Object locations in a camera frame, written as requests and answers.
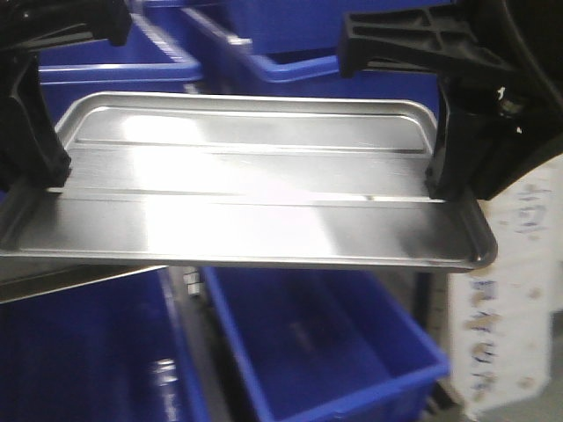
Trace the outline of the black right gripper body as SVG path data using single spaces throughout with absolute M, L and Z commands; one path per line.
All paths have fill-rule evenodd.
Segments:
M 337 56 L 344 77 L 376 69 L 431 73 L 437 87 L 441 76 L 460 81 L 478 117 L 463 194 L 490 200 L 562 153 L 559 1 L 348 12 Z

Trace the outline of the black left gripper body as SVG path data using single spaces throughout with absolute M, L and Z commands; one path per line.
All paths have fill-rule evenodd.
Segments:
M 92 40 L 120 47 L 131 26 L 125 1 L 2 1 L 1 59 Z

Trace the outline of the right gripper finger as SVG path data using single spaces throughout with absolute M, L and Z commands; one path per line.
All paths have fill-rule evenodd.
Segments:
M 429 197 L 457 200 L 469 185 L 477 148 L 478 117 L 457 79 L 438 78 L 439 119 L 432 158 L 426 169 Z

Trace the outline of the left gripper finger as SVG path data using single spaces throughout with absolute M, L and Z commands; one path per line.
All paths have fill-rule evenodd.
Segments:
M 39 188 L 61 187 L 70 163 L 44 101 L 37 55 L 3 55 L 1 188 L 11 189 L 20 178 Z

